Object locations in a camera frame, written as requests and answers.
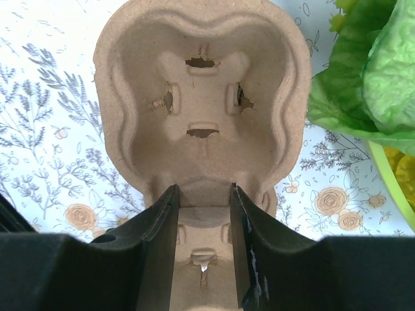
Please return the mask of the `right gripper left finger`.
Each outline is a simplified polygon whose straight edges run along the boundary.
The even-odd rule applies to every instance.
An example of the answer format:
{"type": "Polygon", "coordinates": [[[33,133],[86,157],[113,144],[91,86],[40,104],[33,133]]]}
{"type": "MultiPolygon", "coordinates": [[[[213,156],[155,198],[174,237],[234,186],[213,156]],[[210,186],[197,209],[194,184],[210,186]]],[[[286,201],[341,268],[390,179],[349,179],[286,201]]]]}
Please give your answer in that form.
{"type": "Polygon", "coordinates": [[[179,190],[85,243],[38,233],[1,200],[2,310],[168,310],[179,190]]]}

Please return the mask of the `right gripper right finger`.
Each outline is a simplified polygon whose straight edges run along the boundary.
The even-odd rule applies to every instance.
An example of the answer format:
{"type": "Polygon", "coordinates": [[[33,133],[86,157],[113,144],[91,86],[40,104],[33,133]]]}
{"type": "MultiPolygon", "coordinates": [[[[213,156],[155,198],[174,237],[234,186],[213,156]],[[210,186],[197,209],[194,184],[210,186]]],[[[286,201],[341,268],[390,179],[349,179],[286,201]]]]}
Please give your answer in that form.
{"type": "Polygon", "coordinates": [[[413,310],[412,237],[311,240],[230,192],[237,300],[244,310],[413,310]]]}

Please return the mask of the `cardboard cup carrier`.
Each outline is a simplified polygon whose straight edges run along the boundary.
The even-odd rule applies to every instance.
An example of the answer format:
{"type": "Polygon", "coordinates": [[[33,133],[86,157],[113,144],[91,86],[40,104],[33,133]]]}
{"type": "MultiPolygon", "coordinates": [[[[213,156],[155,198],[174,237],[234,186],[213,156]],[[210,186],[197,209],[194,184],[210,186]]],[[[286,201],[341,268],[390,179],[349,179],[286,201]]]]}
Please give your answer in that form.
{"type": "Polygon", "coordinates": [[[93,62],[107,154],[147,206],[179,190],[171,310],[236,310],[231,188],[267,220],[299,156],[312,68],[270,1],[128,1],[93,62]]]}

